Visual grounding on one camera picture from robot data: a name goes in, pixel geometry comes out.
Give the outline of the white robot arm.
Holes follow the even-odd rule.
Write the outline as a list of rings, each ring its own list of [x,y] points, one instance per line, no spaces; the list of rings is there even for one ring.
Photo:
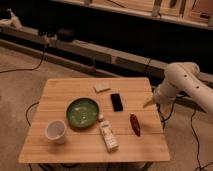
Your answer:
[[[194,62],[173,62],[164,70],[164,80],[159,84],[152,98],[143,104],[168,105],[175,101],[179,92],[185,92],[206,113],[213,114],[213,89],[198,79],[199,66]]]

